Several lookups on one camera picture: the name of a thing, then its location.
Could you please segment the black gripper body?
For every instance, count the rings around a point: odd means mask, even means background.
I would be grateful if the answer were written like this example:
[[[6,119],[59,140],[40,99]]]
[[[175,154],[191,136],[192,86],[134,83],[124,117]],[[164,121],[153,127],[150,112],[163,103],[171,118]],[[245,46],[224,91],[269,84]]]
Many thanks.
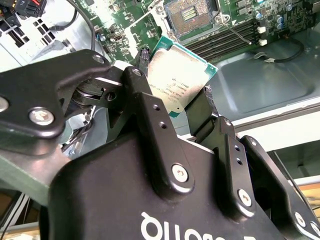
[[[233,221],[223,215],[213,153],[181,141],[195,177],[177,203],[153,189],[138,137],[123,136],[65,165],[49,189],[43,240],[280,240],[261,208]]]

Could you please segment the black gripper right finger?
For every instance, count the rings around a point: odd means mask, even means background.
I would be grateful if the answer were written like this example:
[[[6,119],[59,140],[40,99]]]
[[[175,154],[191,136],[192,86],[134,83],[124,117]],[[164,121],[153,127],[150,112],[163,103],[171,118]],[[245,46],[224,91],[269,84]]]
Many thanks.
[[[219,115],[210,86],[187,105],[190,134],[216,157],[215,193],[241,239],[317,240],[320,224],[284,164]]]

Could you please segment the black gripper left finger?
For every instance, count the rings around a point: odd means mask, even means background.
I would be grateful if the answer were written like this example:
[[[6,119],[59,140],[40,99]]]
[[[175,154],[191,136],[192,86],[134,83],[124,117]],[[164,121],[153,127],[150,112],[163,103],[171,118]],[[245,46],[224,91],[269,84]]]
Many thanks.
[[[190,194],[195,178],[164,104],[152,95],[144,73],[132,66],[117,70],[88,49],[1,73],[0,95],[8,107],[0,113],[0,179],[31,197],[42,197],[51,183],[86,192],[134,180],[128,173],[111,179],[111,172],[103,167],[119,168],[133,159],[129,150],[116,151],[116,144],[73,161],[57,152],[72,96],[94,78],[102,78],[98,86],[116,94],[112,103],[97,102],[120,111],[110,130],[112,138],[135,117],[155,192],[162,197]]]

